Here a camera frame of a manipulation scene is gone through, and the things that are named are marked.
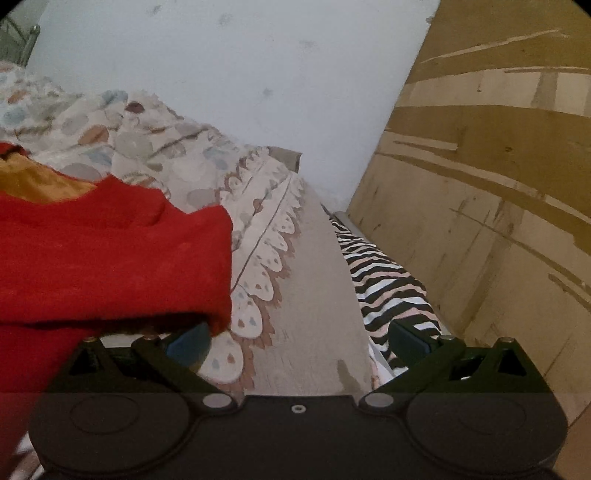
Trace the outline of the red long-sleeve shirt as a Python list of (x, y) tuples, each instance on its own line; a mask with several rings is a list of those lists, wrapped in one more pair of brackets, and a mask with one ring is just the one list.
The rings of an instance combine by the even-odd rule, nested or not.
[(1, 463), (85, 338), (231, 317), (232, 223), (114, 176), (77, 180), (1, 147)]

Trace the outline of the black white striped cloth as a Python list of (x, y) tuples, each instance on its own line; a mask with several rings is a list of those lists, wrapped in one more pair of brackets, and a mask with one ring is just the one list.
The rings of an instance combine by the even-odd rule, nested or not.
[(329, 221), (360, 304), (363, 327), (370, 338), (370, 358), (376, 361), (381, 380), (390, 380), (407, 371), (390, 346), (390, 324), (409, 320), (413, 326), (436, 337), (442, 334), (439, 319), (428, 301), (425, 286), (418, 279), (338, 218), (332, 216)]

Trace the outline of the patterned circle print duvet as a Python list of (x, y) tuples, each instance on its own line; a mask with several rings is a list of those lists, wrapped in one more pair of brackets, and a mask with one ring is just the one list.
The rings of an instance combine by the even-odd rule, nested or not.
[[(157, 96), (78, 94), (6, 62), (1, 66), (1, 147), (77, 180), (154, 188), (177, 209), (221, 206), (232, 223), (228, 327), (191, 370), (235, 396), (361, 395), (376, 384), (369, 338), (335, 229), (314, 190), (273, 147), (235, 142), (182, 117)], [(143, 334), (107, 331), (108, 347)], [(5, 479), (36, 479), (28, 427)]]

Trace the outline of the brown cardboard board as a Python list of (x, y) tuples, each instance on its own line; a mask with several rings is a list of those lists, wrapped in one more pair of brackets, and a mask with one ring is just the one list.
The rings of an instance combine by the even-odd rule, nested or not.
[(590, 402), (590, 18), (444, 1), (349, 216), (467, 341), (513, 337), (569, 420)]

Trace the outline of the metal bed headboard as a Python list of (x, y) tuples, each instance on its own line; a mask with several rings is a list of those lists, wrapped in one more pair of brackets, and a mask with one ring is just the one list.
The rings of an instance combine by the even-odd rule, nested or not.
[(40, 32), (38, 24), (25, 31), (9, 16), (5, 17), (0, 30), (1, 60), (26, 67)]

